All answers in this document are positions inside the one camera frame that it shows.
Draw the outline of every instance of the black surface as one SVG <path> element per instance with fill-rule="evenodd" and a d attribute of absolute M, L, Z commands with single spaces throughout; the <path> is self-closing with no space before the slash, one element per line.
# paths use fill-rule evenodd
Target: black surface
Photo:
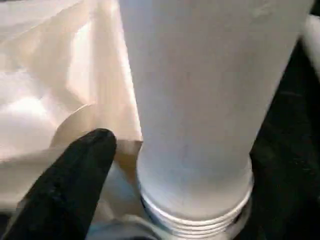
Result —
<path fill-rule="evenodd" d="M 320 238 L 320 84 L 295 47 L 251 150 L 251 218 L 237 240 Z"/>

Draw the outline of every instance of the white cylinder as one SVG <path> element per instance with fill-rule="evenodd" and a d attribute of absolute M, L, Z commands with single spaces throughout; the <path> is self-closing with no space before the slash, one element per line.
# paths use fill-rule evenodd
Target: white cylinder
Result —
<path fill-rule="evenodd" d="M 249 198 L 249 152 L 313 1 L 119 2 L 141 195 L 177 235 L 223 231 Z"/>

